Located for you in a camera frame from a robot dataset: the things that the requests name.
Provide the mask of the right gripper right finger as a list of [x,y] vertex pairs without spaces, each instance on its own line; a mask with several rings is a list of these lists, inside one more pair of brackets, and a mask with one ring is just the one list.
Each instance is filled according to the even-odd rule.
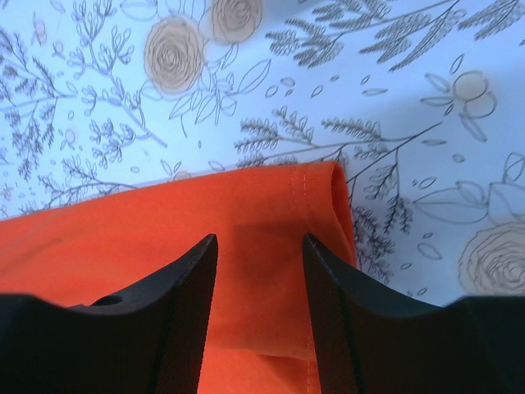
[[521,296],[430,305],[351,267],[313,235],[303,261],[323,392],[523,392]]

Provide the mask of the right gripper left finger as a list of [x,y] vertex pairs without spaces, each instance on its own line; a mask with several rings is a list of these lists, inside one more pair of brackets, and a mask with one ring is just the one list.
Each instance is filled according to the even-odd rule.
[[217,256],[210,234],[91,305],[2,294],[2,392],[195,393]]

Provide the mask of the orange t-shirt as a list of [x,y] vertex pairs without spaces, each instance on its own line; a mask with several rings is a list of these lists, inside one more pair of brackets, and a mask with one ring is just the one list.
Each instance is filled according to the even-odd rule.
[[338,163],[252,167],[173,181],[8,219],[1,289],[92,302],[218,240],[199,391],[318,393],[302,257],[313,234],[355,264]]

